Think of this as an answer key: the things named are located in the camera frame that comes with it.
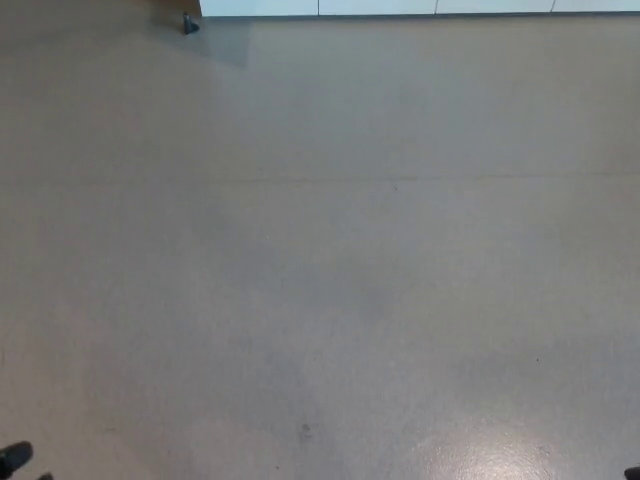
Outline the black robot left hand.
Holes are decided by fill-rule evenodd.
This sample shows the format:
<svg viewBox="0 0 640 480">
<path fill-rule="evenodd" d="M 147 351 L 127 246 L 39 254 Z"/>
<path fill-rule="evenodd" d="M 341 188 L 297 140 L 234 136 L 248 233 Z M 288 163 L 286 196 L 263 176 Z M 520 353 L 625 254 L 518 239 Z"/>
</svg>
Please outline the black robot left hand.
<svg viewBox="0 0 640 480">
<path fill-rule="evenodd" d="M 19 441 L 1 448 L 1 479 L 11 479 L 21 468 L 33 458 L 33 445 L 28 441 Z"/>
</svg>

